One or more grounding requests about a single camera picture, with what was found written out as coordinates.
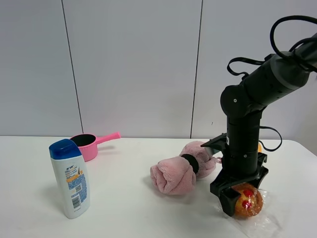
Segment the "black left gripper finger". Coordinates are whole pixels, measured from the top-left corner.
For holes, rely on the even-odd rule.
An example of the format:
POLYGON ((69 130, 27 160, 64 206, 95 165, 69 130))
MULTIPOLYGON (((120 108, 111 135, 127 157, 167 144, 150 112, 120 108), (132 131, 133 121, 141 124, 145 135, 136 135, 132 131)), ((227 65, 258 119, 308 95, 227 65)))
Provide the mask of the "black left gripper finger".
POLYGON ((240 198, 240 193, 231 187, 223 189, 222 191, 210 187, 210 192, 219 198, 223 212, 229 217, 232 217, 235 214, 235 205, 240 198))

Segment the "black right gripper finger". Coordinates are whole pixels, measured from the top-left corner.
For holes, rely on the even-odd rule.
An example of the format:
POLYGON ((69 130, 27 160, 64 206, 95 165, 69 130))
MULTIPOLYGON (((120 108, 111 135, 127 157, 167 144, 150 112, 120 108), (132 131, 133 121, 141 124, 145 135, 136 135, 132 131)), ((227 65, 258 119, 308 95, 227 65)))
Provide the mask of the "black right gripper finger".
POLYGON ((264 177, 266 176, 266 173, 262 173, 260 174, 257 178, 255 178, 254 180, 250 181, 250 184, 255 187, 256 189, 259 189, 260 184, 262 183, 264 177))

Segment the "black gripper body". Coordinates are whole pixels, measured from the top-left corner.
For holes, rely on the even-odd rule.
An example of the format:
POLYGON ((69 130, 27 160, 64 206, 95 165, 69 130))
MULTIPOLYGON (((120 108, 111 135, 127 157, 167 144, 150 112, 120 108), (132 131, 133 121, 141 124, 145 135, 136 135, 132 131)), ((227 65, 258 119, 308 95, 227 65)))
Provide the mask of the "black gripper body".
POLYGON ((202 147, 218 150, 222 153, 222 169, 210 187, 218 191, 249 182, 260 174, 268 174, 268 169, 263 166, 267 155, 258 152, 258 137, 243 138, 238 135, 226 133, 209 140, 202 147))

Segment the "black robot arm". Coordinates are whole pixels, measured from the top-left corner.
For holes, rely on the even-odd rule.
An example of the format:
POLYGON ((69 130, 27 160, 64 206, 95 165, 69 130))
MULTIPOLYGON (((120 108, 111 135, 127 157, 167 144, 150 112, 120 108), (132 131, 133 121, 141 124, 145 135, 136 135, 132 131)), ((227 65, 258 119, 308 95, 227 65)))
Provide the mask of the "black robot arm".
POLYGON ((209 153, 223 154, 222 169, 210 184, 222 210, 233 216, 241 184, 258 188, 268 174, 267 155, 258 151, 260 121, 271 103, 303 87, 317 69, 316 36, 301 40, 284 57, 265 58, 254 72, 244 74, 238 85, 227 86, 220 104, 227 117, 227 132, 203 144, 209 153))

